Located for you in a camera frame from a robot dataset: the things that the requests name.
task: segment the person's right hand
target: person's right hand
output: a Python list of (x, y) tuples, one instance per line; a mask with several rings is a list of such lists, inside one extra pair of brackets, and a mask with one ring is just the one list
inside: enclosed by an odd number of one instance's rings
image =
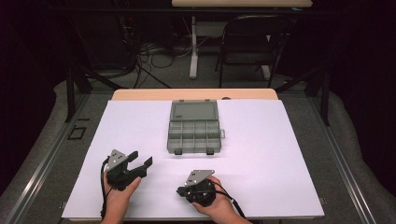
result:
[[(215, 178), (213, 175), (209, 176), (207, 179), (211, 180), (215, 184), (215, 189), (218, 191), (224, 191), (219, 185), (221, 185), (220, 181)], [(203, 207), (198, 203), (192, 203), (192, 205), (197, 209), (199, 213), (210, 216), (212, 220), (218, 224), (243, 224), (250, 223), (243, 217), (240, 217), (233, 210), (233, 205), (229, 198), (225, 195), (216, 194), (216, 199), (207, 207)]]

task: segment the table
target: table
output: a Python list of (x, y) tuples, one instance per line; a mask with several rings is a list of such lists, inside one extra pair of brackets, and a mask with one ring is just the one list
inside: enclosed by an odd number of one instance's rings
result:
[[(172, 0), (174, 7), (311, 7), (311, 0)], [(190, 78), (197, 78), (198, 49), (197, 49), (197, 21), (192, 16), (191, 21), (191, 67)]]
[[(226, 132), (221, 152), (212, 156), (169, 154), (170, 100), (224, 97), (232, 100), (218, 100), (220, 128)], [(176, 193), (193, 169), (215, 170), (215, 176), (250, 219), (324, 216), (286, 110), (273, 90), (116, 91), (63, 217), (74, 221), (100, 219), (102, 196), (97, 173), (113, 148), (125, 154), (139, 151), (129, 169), (153, 157), (148, 176), (129, 204), (127, 220), (207, 219)]]

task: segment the white paper sheet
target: white paper sheet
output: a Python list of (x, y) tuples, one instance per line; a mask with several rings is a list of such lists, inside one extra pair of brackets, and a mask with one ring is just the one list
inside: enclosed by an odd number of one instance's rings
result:
[(126, 218), (187, 219), (205, 217), (176, 193), (191, 170), (215, 170), (214, 176), (247, 217), (321, 217), (318, 195), (281, 101), (218, 101), (220, 153), (169, 154), (166, 149), (170, 101), (109, 101), (85, 158), (63, 217), (100, 217), (99, 171), (113, 148), (149, 157), (148, 176), (134, 193)]

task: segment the hand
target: hand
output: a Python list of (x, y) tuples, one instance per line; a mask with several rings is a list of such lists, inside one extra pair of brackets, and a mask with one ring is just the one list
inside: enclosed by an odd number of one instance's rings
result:
[(107, 172), (104, 174), (105, 193), (108, 193), (106, 200), (106, 215), (102, 223), (122, 223), (126, 210), (128, 209), (129, 200), (137, 189), (142, 180), (141, 177), (136, 178), (128, 187), (123, 191), (112, 189), (107, 183)]
[[(220, 181), (214, 176), (209, 176), (207, 179), (215, 182), (215, 189), (218, 191), (224, 191), (219, 185)], [(198, 203), (192, 203), (192, 205), (197, 209), (199, 213), (210, 216), (212, 220), (218, 224), (243, 224), (250, 223), (246, 219), (240, 217), (233, 210), (233, 205), (229, 198), (222, 194), (216, 194), (216, 199), (207, 207), (203, 207)]]

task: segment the person's left hand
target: person's left hand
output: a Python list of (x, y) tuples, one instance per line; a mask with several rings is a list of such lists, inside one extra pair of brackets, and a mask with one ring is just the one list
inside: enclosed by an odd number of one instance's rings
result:
[(141, 177), (136, 178), (125, 190), (112, 189), (107, 183), (107, 172), (104, 173), (106, 200), (106, 215), (102, 223), (122, 223), (128, 209), (129, 200), (134, 191), (139, 187)]

